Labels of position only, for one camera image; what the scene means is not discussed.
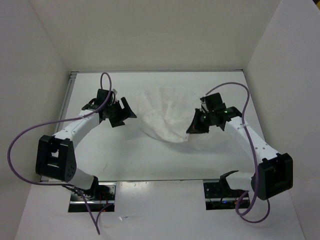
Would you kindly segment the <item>white pleated skirt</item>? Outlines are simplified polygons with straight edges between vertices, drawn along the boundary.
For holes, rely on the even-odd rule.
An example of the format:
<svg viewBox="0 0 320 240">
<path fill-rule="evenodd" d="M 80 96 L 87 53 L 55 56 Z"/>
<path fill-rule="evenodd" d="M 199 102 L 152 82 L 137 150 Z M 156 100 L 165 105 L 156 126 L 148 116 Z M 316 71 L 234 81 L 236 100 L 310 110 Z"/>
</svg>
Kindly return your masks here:
<svg viewBox="0 0 320 240">
<path fill-rule="evenodd" d="M 141 130 L 167 143 L 185 143 L 187 129 L 200 106 L 198 95 L 185 87 L 152 87 L 135 93 L 136 115 Z"/>
</svg>

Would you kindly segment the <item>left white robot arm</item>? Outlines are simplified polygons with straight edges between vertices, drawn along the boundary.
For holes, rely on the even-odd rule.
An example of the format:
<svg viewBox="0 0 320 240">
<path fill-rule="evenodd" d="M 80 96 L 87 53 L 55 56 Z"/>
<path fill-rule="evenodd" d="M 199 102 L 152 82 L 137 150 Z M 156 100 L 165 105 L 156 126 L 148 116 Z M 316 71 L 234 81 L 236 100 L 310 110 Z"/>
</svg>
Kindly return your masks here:
<svg viewBox="0 0 320 240">
<path fill-rule="evenodd" d="M 94 200 L 106 192 L 96 176 L 77 167 L 75 149 L 83 138 L 102 121 L 115 128 L 128 118 L 136 118 L 125 97 L 116 98 L 115 90 L 99 89 L 97 96 L 84 105 L 79 115 L 54 135 L 43 135 L 38 141 L 35 172 L 71 185 L 77 195 Z"/>
</svg>

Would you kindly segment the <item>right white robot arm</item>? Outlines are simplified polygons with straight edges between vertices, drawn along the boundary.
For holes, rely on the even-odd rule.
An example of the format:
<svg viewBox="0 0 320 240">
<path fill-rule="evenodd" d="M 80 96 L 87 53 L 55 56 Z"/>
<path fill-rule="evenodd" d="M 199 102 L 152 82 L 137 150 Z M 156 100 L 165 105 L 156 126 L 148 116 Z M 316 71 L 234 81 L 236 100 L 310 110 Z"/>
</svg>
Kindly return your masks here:
<svg viewBox="0 0 320 240">
<path fill-rule="evenodd" d="M 266 143 L 246 122 L 236 107 L 216 111 L 195 109 L 188 134 L 207 134 L 215 126 L 232 137 L 253 161 L 254 172 L 232 170 L 219 179 L 219 191 L 229 197 L 236 190 L 253 191 L 267 200 L 293 187 L 293 159 Z"/>
</svg>

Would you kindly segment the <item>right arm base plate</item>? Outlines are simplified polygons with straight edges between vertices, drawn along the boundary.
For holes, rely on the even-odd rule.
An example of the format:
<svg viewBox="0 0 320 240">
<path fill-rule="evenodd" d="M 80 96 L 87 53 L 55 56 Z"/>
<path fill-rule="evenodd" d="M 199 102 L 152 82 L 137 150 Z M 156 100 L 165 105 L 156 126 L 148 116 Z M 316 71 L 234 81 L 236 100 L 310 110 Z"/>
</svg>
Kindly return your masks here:
<svg viewBox="0 0 320 240">
<path fill-rule="evenodd" d="M 233 210 L 239 197 L 244 193 L 243 190 L 229 190 L 223 193 L 218 181 L 204 181 L 203 189 L 207 211 Z"/>
</svg>

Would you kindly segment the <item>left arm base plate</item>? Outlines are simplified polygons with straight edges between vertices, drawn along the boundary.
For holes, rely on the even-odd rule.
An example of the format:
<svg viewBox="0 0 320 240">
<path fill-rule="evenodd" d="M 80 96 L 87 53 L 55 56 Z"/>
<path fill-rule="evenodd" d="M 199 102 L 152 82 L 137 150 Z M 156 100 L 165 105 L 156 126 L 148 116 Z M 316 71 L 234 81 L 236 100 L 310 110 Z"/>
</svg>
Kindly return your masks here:
<svg viewBox="0 0 320 240">
<path fill-rule="evenodd" d="M 102 189 L 102 193 L 98 193 L 95 196 L 87 195 L 84 191 L 81 191 L 90 210 L 93 213 L 114 212 L 115 211 L 115 196 L 117 190 L 116 182 L 99 182 L 99 186 Z M 69 213 L 87 213 L 88 209 L 86 204 L 79 193 L 74 189 L 71 190 L 69 205 Z"/>
</svg>

